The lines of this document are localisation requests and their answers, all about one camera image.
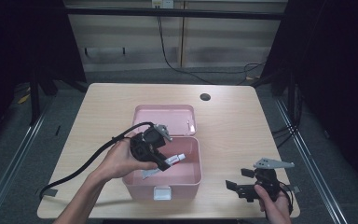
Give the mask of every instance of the person's left hand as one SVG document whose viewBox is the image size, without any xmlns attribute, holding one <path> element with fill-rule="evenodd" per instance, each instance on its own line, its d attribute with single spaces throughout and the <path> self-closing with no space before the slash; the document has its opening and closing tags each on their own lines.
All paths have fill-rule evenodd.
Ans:
<svg viewBox="0 0 358 224">
<path fill-rule="evenodd" d="M 130 151 L 130 137 L 135 133 L 129 133 L 123 140 L 117 142 L 107 152 L 103 162 L 95 172 L 106 182 L 112 178 L 120 178 L 134 170 L 152 170 L 158 166 L 152 161 L 137 161 Z"/>
<path fill-rule="evenodd" d="M 266 212 L 270 224 L 290 224 L 289 201 L 282 191 L 278 194 L 278 199 L 273 202 L 267 191 L 260 185 L 255 185 L 255 192 L 260 196 L 260 211 Z"/>
</svg>

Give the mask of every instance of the black robotic gripper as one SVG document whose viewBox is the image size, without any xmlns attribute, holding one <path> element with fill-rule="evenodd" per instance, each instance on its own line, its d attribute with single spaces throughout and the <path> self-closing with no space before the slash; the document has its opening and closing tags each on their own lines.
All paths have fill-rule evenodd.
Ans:
<svg viewBox="0 0 358 224">
<path fill-rule="evenodd" d="M 257 168 L 252 171 L 248 169 L 241 169 L 241 174 L 251 178 L 255 177 L 255 184 L 263 187 L 273 202 L 278 199 L 281 187 L 275 170 Z M 240 198 L 246 198 L 248 203 L 252 203 L 254 199 L 260 198 L 255 192 L 254 185 L 237 185 L 234 182 L 226 180 L 226 187 L 227 189 L 236 191 Z"/>
<path fill-rule="evenodd" d="M 159 147 L 165 146 L 164 136 L 153 126 L 143 133 L 137 133 L 131 138 L 131 154 L 138 161 L 153 161 L 161 171 L 171 166 L 165 162 L 167 157 L 158 151 Z"/>
</svg>

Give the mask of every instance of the black cable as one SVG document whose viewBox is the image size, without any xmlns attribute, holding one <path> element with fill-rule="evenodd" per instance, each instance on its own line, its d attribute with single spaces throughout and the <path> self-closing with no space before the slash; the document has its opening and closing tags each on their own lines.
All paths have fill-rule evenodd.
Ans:
<svg viewBox="0 0 358 224">
<path fill-rule="evenodd" d="M 302 115 L 302 105 L 303 105 L 303 97 L 301 95 L 301 92 L 299 89 L 297 89 L 297 111 L 296 111 L 296 118 L 293 122 L 293 124 L 291 124 L 290 126 L 287 127 L 283 127 L 278 131 L 274 131 L 271 132 L 272 135 L 275 135 L 277 133 L 281 133 L 281 132 L 289 132 L 290 135 L 285 138 L 279 145 L 277 145 L 277 148 L 281 147 L 284 143 L 286 143 L 296 132 L 298 132 L 298 127 L 300 125 L 300 121 L 301 121 L 301 115 Z M 279 135 L 279 136 L 275 136 L 274 139 L 280 138 L 287 135 L 287 133 Z"/>
<path fill-rule="evenodd" d="M 106 150 L 108 147 L 114 145 L 116 142 L 122 140 L 125 138 L 125 135 L 129 132 L 131 132 L 132 130 L 144 126 L 144 125 L 150 125 L 151 127 L 154 125 L 154 123 L 152 122 L 142 122 L 139 124 L 136 124 L 132 127 L 130 127 L 128 130 L 126 130 L 124 133 L 121 133 L 119 136 L 117 137 L 113 137 L 112 140 L 110 140 L 109 142 L 105 143 L 103 146 L 101 146 L 90 158 L 88 161 L 86 161 L 79 169 L 77 169 L 75 172 L 73 172 L 71 175 L 68 175 L 67 177 L 64 177 L 62 179 L 59 179 L 51 184 L 48 184 L 46 186 L 44 186 L 40 192 L 39 192 L 39 199 L 42 200 L 43 198 L 43 193 L 47 190 L 47 189 L 51 189 L 57 185 L 60 185 L 62 183 L 65 183 L 73 178 L 75 178 L 76 176 L 80 175 L 84 170 L 87 169 L 87 167 L 90 166 L 90 164 L 95 161 L 95 159 L 97 159 L 97 157 L 99 155 L 101 155 L 101 153 Z"/>
<path fill-rule="evenodd" d="M 293 212 L 293 202 L 294 202 L 293 192 L 283 182 L 280 181 L 280 183 L 283 184 L 288 189 L 288 191 L 290 192 L 290 195 L 292 196 L 292 197 L 289 197 L 289 194 L 286 192 L 286 190 L 283 189 L 282 187 L 280 187 L 280 189 L 283 192 L 284 196 L 286 196 L 286 198 L 287 198 L 287 202 L 289 202 L 289 215 L 291 215 L 292 212 Z"/>
<path fill-rule="evenodd" d="M 243 71 L 240 71 L 240 72 L 217 72 L 217 71 L 212 71 L 212 72 L 187 72 L 187 71 L 183 71 L 183 70 L 179 70 L 179 69 L 176 69 L 176 68 L 173 68 L 170 63 L 168 62 L 167 60 L 167 55 L 165 53 L 165 45 L 164 45 L 164 38 L 163 38 L 163 34 L 162 34 L 162 23 L 161 23 L 161 17 L 157 17 L 158 19 L 158 31 L 159 31 L 159 38 L 160 38 L 160 41 L 161 41 L 161 48 L 162 48 L 162 54 L 164 56 L 164 60 L 165 60 L 165 63 L 173 70 L 173 71 L 176 71 L 176 72 L 179 72 L 179 73 L 182 73 L 182 74 L 187 74 L 187 75 L 191 75 L 192 77 L 195 77 L 205 83 L 208 83 L 208 84 L 211 84 L 211 85 L 216 85 L 215 83 L 212 83 L 211 81 L 208 81 L 206 79 L 203 79 L 195 74 L 202 74 L 202 73 L 215 73 L 215 74 L 241 74 L 241 73 L 244 73 L 245 74 L 245 79 L 243 81 L 241 81 L 240 83 L 237 84 L 237 86 L 239 86 L 241 83 L 243 83 L 245 80 L 246 80 L 246 73 L 247 72 L 250 72 L 254 69 L 256 69 L 258 66 L 262 65 L 262 64 L 265 64 L 266 62 L 263 62 L 263 63 L 248 63 L 244 66 L 243 68 Z M 246 70 L 246 67 L 249 66 L 249 65 L 256 65 L 255 67 L 249 69 L 249 70 Z"/>
<path fill-rule="evenodd" d="M 269 76 L 263 76 L 260 79 L 258 79 L 256 82 L 252 83 L 250 86 L 253 88 L 257 88 L 265 83 L 269 83 L 273 78 L 283 73 L 284 69 L 277 69 L 276 71 L 272 72 Z"/>
<path fill-rule="evenodd" d="M 195 77 L 203 82 L 206 82 L 208 84 L 211 84 L 211 85 L 216 85 L 208 80 L 205 80 L 201 77 L 198 77 L 190 72 L 186 72 L 186 71 L 182 71 L 182 70 L 179 70 L 179 69 L 176 69 L 176 68 L 173 68 L 170 63 L 168 62 L 167 60 L 167 55 L 165 54 L 165 46 L 164 46 L 164 38 L 162 37 L 162 24 L 161 24 L 161 17 L 157 17 L 158 19 L 158 30 L 159 30 L 159 38 L 160 38 L 160 41 L 161 41 L 161 47 L 162 47 L 162 54 L 164 55 L 164 60 L 165 60 L 165 63 L 173 70 L 173 71 L 176 71 L 176 72 L 179 72 L 179 73 L 182 73 L 182 74 L 187 74 L 187 75 L 191 75 L 192 77 Z"/>
</svg>

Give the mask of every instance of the dark floor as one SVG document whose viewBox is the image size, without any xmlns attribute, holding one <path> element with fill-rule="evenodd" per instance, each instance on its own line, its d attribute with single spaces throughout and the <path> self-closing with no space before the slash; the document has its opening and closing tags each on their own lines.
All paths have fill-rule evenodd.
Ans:
<svg viewBox="0 0 358 224">
<path fill-rule="evenodd" d="M 215 70 L 238 71 L 243 68 L 215 68 Z M 193 68 L 191 71 L 205 70 Z M 89 83 L 92 82 L 136 82 L 136 83 L 178 83 L 204 84 L 191 75 L 178 74 L 170 69 L 149 69 L 138 71 L 117 71 L 87 73 Z M 198 74 L 215 84 L 235 85 L 241 81 L 243 74 Z M 46 106 L 43 123 L 37 130 L 37 135 L 24 154 L 19 170 L 13 174 L 13 181 L 8 183 L 8 191 L 0 203 L 0 223 L 50 223 L 37 217 L 36 210 L 39 200 L 34 194 L 46 185 L 60 156 L 65 140 L 76 118 L 76 113 L 84 98 L 84 93 L 73 90 L 58 83 L 60 90 L 54 97 L 43 96 L 42 105 Z M 270 93 L 269 85 L 256 89 L 260 103 L 272 131 L 285 126 L 282 115 L 276 104 L 276 97 Z M 31 118 L 30 101 L 22 105 L 17 100 L 23 95 L 16 93 L 13 104 L 7 111 L 6 117 L 0 124 L 0 180 L 6 173 L 12 158 L 16 155 L 23 137 L 29 130 Z M 337 199 L 347 223 L 358 223 L 358 175 L 342 158 L 339 148 L 334 142 L 324 136 L 324 129 L 315 116 L 304 106 L 300 133 L 308 146 L 312 158 L 316 161 L 327 186 Z M 276 139 L 277 145 L 284 139 Z M 299 186 L 301 192 L 296 195 L 301 214 L 293 219 L 294 223 L 335 223 L 326 208 L 326 202 L 321 197 L 310 171 L 303 158 L 298 153 L 292 139 L 279 148 L 283 161 L 295 163 L 295 169 L 288 169 L 292 185 Z M 93 219 L 89 223 L 145 223 L 144 220 L 99 220 Z M 236 220 L 156 220 L 154 223 L 236 223 Z M 244 223 L 267 223 L 263 219 L 245 220 Z"/>
</svg>

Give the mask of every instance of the human arm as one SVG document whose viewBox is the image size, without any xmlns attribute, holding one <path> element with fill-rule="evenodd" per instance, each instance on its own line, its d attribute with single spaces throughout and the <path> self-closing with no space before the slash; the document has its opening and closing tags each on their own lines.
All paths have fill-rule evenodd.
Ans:
<svg viewBox="0 0 358 224">
<path fill-rule="evenodd" d="M 273 202 L 266 190 L 260 185 L 255 185 L 255 191 L 260 196 L 260 211 L 267 213 L 271 224 L 292 223 L 289 214 L 289 201 L 283 192 L 280 192 L 277 201 Z"/>
<path fill-rule="evenodd" d="M 88 175 L 71 202 L 54 223 L 86 223 L 103 186 L 113 178 L 120 178 L 134 170 L 156 169 L 154 162 L 137 161 L 130 152 L 130 139 L 117 142 L 109 149 L 101 164 Z"/>
</svg>

